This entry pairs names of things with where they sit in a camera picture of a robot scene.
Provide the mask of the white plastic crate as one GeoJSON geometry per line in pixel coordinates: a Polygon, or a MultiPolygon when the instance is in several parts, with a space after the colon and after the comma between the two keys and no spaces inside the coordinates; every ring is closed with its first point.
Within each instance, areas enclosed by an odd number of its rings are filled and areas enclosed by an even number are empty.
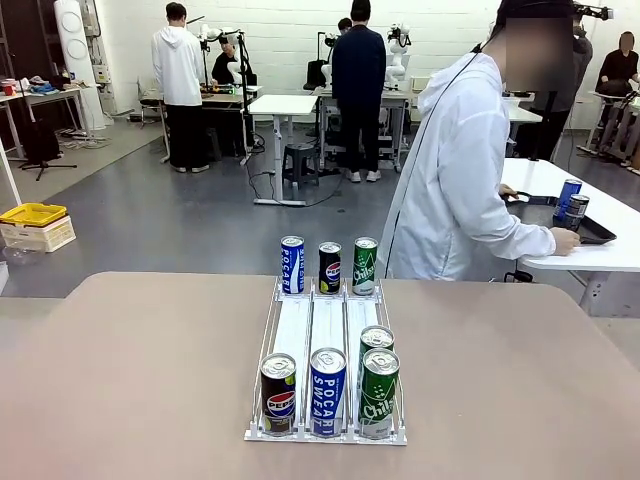
{"type": "Polygon", "coordinates": [[[70,216],[44,227],[0,223],[0,235],[8,247],[45,253],[55,252],[76,239],[70,216]]]}

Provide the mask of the grey plastic stool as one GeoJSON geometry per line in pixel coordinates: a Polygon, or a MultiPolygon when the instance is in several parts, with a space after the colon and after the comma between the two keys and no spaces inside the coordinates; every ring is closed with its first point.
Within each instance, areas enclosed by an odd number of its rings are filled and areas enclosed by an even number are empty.
{"type": "Polygon", "coordinates": [[[319,152],[313,143],[288,144],[283,154],[283,180],[293,188],[302,184],[319,185],[319,152]]]}

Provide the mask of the bystander in navy jacket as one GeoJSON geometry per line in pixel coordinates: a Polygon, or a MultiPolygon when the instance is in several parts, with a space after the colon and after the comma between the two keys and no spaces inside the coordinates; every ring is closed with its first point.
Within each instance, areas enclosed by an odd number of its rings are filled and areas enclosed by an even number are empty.
{"type": "Polygon", "coordinates": [[[353,0],[352,27],[337,40],[332,57],[332,97],[342,117],[349,177],[353,183],[381,178],[379,114],[386,71],[382,36],[368,28],[370,0],[353,0]]]}

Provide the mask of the person in white jacket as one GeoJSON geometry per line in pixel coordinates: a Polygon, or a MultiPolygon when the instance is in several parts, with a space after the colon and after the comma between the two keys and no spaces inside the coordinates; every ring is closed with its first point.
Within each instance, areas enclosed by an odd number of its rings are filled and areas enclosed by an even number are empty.
{"type": "Polygon", "coordinates": [[[502,0],[487,41],[436,72],[378,247],[386,278],[462,281],[507,227],[504,87],[546,89],[572,63],[572,0],[502,0]]]}

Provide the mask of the white standing desk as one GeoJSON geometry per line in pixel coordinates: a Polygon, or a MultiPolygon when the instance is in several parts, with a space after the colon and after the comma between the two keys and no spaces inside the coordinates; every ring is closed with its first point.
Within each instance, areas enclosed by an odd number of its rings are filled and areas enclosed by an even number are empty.
{"type": "Polygon", "coordinates": [[[308,116],[317,103],[313,95],[275,95],[260,96],[249,105],[249,113],[253,116],[269,116],[272,120],[274,145],[274,176],[271,182],[274,187],[271,199],[255,199],[255,205],[283,206],[291,208],[305,208],[305,201],[285,200],[283,196],[283,157],[281,124],[286,122],[289,137],[293,135],[293,120],[296,117],[308,116]]]}

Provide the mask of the black serving tray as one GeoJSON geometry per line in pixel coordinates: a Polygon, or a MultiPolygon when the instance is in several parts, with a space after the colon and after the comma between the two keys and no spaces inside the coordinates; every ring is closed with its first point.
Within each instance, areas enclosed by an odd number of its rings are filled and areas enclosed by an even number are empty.
{"type": "MultiPolygon", "coordinates": [[[[554,216],[558,198],[554,196],[534,196],[520,192],[518,198],[503,198],[507,210],[523,223],[547,228],[564,228],[564,217],[554,216]]],[[[604,245],[616,239],[616,235],[585,214],[576,232],[583,245],[604,245]]]]}

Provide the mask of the black Pepsi can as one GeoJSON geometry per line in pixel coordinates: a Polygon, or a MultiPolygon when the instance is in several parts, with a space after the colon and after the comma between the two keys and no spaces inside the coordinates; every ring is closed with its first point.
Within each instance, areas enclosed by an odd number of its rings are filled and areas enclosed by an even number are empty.
{"type": "Polygon", "coordinates": [[[292,432],[296,415],[296,363],[285,353],[272,353],[261,363],[261,408],[264,430],[272,436],[292,432]]]}
{"type": "Polygon", "coordinates": [[[577,232],[585,217],[590,198],[585,195],[573,194],[567,204],[564,214],[564,227],[577,232]]]}
{"type": "Polygon", "coordinates": [[[341,284],[340,244],[332,241],[319,245],[319,288],[323,294],[336,294],[341,284]]]}

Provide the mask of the person's right hand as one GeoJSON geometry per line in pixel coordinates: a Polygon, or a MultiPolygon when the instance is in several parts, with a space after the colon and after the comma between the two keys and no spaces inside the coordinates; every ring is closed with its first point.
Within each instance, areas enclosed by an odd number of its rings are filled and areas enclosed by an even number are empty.
{"type": "Polygon", "coordinates": [[[550,232],[555,242],[554,256],[567,256],[581,244],[580,235],[574,231],[553,227],[550,232]]]}

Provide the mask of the bystander in grey jacket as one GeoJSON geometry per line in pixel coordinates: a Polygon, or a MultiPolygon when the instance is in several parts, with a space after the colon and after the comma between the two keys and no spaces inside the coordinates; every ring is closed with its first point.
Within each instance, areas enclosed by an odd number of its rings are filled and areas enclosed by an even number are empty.
{"type": "Polygon", "coordinates": [[[587,67],[593,56],[593,47],[582,26],[581,14],[573,17],[573,68],[574,79],[558,91],[546,122],[522,125],[516,135],[514,155],[536,157],[549,161],[562,135],[576,95],[583,82],[587,67]]]}

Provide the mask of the clear plastic container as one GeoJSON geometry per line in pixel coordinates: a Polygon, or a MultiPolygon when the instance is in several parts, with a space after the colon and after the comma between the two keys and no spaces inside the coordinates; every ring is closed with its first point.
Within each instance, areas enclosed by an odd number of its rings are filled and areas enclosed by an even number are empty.
{"type": "Polygon", "coordinates": [[[29,266],[40,262],[46,253],[42,250],[32,250],[17,246],[5,246],[2,254],[9,265],[29,266]]]}

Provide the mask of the bystander in white hoodie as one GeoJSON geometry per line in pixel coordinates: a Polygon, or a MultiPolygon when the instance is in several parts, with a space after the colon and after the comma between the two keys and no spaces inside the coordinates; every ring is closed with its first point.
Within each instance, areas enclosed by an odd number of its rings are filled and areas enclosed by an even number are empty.
{"type": "Polygon", "coordinates": [[[167,25],[152,38],[152,64],[169,126],[169,163],[181,173],[209,168],[200,80],[204,67],[200,44],[186,28],[184,5],[165,7],[167,25]]]}

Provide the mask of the blue Pocari Sweat can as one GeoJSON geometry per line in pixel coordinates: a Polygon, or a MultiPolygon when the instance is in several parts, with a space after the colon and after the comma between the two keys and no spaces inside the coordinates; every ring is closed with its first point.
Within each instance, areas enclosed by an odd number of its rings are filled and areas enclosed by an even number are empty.
{"type": "Polygon", "coordinates": [[[281,239],[282,291],[286,294],[304,292],[304,239],[289,235],[281,239]]]}
{"type": "Polygon", "coordinates": [[[562,219],[567,211],[571,197],[580,193],[582,188],[582,181],[577,179],[566,179],[560,196],[558,197],[554,216],[558,219],[562,219]]]}
{"type": "Polygon", "coordinates": [[[311,361],[311,434],[336,437],[341,434],[347,362],[336,348],[324,347],[312,354],[311,361]]]}

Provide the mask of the white table with clutter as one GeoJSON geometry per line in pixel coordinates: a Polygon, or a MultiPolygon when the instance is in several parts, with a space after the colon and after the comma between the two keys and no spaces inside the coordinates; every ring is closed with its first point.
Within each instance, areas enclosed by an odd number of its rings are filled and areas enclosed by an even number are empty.
{"type": "Polygon", "coordinates": [[[27,110],[31,118],[34,118],[33,107],[35,106],[62,101],[69,103],[69,101],[72,100],[75,105],[81,130],[84,132],[85,137],[90,138],[92,136],[91,126],[86,116],[81,91],[81,88],[73,87],[66,90],[55,90],[44,94],[30,92],[25,92],[24,94],[19,93],[12,96],[0,94],[0,116],[4,116],[8,121],[9,130],[14,143],[13,147],[5,148],[8,158],[12,161],[26,159],[23,145],[21,144],[16,123],[14,121],[13,112],[11,110],[13,105],[23,99],[26,100],[27,110]]]}

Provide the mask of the white tower air conditioner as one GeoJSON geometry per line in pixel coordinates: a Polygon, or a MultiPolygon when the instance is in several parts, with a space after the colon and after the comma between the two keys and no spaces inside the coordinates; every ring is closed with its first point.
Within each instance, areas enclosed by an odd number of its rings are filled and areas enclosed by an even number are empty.
{"type": "Polygon", "coordinates": [[[55,0],[54,15],[67,71],[80,85],[83,121],[90,131],[106,128],[100,103],[80,4],[77,0],[55,0]]]}

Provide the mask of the green Chilsung can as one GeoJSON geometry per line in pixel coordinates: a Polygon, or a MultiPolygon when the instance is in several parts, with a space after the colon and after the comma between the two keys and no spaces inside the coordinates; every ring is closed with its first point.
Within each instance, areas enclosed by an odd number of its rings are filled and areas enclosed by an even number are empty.
{"type": "Polygon", "coordinates": [[[362,360],[364,355],[374,348],[393,351],[394,343],[395,337],[389,328],[380,325],[368,326],[360,335],[359,359],[362,360]]]}
{"type": "Polygon", "coordinates": [[[352,291],[356,295],[373,294],[377,248],[378,242],[371,237],[360,237],[354,242],[352,291]]]}
{"type": "Polygon", "coordinates": [[[358,413],[362,436],[382,439],[391,435],[399,367],[397,355],[386,348],[372,348],[364,354],[358,413]]]}

